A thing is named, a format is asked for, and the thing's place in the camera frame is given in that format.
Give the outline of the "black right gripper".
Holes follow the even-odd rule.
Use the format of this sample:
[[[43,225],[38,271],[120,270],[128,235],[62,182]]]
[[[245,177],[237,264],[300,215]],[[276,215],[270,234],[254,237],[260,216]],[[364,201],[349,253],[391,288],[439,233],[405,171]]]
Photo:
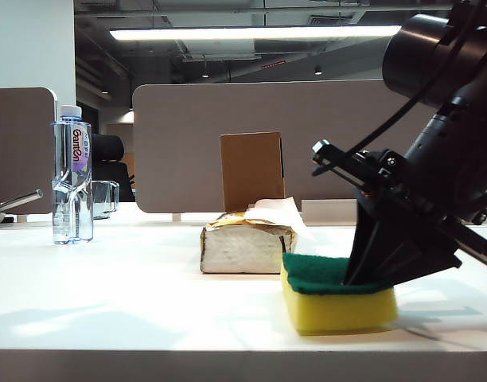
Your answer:
[[[464,251],[487,266],[487,99],[453,99],[406,154],[314,145],[317,173],[355,187],[356,231],[343,283],[389,287],[451,268]]]

